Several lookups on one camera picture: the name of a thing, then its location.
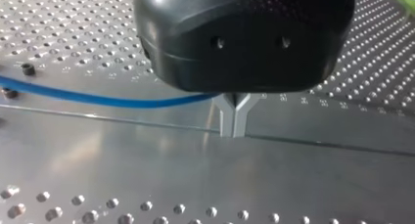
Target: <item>aluminum surface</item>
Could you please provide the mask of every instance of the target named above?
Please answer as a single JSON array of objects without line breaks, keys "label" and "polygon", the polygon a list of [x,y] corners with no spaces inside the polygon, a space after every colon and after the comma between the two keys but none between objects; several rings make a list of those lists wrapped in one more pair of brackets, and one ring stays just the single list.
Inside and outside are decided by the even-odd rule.
[{"label": "aluminum surface", "polygon": [[356,0],[338,70],[311,93],[414,112],[415,26],[405,18],[394,0]]},{"label": "aluminum surface", "polygon": [[[414,157],[35,112],[0,115],[0,188],[19,188],[0,203],[4,223],[370,224],[415,217]],[[8,210],[20,203],[25,212],[11,219]]]},{"label": "aluminum surface", "polygon": [[[188,95],[166,86],[152,74],[136,37],[131,3],[131,0],[0,0],[0,74],[117,98],[164,99]],[[21,66],[25,63],[35,65],[35,76],[23,75]],[[20,95],[8,105],[197,128],[210,128],[211,115],[215,113],[211,112],[209,102],[139,112],[29,95]]]}]

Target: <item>black robotic gripper housing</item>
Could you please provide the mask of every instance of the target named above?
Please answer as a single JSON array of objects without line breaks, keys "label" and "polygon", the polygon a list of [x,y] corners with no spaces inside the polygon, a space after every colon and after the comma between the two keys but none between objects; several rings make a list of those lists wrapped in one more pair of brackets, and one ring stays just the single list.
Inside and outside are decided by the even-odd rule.
[{"label": "black robotic gripper housing", "polygon": [[192,92],[292,92],[334,70],[354,0],[134,0],[155,74]]}]

